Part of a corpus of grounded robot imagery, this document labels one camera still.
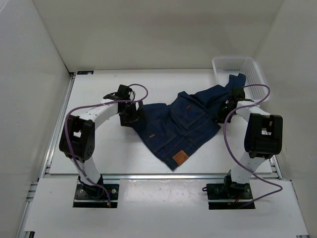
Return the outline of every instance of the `brown label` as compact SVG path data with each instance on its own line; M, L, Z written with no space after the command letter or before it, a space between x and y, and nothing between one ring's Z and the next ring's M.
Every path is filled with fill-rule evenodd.
M173 156L173 159L177 162L178 165L181 165L188 159L188 155L186 155L186 153L181 150Z

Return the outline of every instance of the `white panel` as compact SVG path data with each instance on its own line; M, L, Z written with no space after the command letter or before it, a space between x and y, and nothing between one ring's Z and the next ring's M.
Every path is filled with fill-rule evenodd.
M211 68L253 56L282 0L34 0L66 66Z
M121 180L118 208L73 208L75 179L41 179L25 226L35 238L295 238L307 235L289 181L254 210L208 210L205 180ZM251 182L253 195L274 187Z
M140 83L149 90L144 104L172 103L177 93L193 94L215 85L211 69L181 70L106 70L93 75L77 75L67 111L82 105L96 104L108 93L117 91L120 84ZM137 98L145 91L133 87ZM75 112L78 115L85 110ZM228 126L228 140L238 158L244 152L244 136L247 123L235 116ZM143 144L132 128L121 127L119 116L113 116L96 130L94 160L103 174L183 174L183 173L227 173L235 165L223 141L222 130L198 149L184 164L172 172L166 164L156 158ZM262 164L258 173L271 173L269 162ZM59 151L53 155L51 174L77 173L72 162Z
M286 0L257 60L272 90L271 113L284 117L279 157L292 179L312 237L317 237L317 1Z
M69 76L31 0L0 8L0 237L11 238Z

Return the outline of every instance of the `white laundry basket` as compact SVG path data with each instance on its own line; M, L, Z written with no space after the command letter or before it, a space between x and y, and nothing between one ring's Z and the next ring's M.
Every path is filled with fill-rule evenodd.
M217 84L221 86L228 83L230 74L238 75L239 73L246 76L246 85L265 84L256 61L251 57L215 57L212 59L212 66ZM267 94L267 89L260 86L248 87L244 91L246 98L255 102L258 102Z

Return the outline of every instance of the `jacket pocket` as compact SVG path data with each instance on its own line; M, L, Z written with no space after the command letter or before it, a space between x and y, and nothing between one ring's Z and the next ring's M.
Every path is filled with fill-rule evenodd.
M171 116L174 121L189 129L201 118L207 116L207 112L194 100L178 97L171 105Z
M154 120L150 124L145 142L151 151L157 152L175 139L176 134L162 120Z

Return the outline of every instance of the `white wall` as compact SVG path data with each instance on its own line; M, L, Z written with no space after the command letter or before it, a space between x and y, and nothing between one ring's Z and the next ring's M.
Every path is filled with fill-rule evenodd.
M33 0L70 71L253 56L283 0Z
M317 1L285 0L256 58L272 88L266 106L284 118L282 172L317 237Z
M14 237L69 76L31 0L0 0L0 237Z

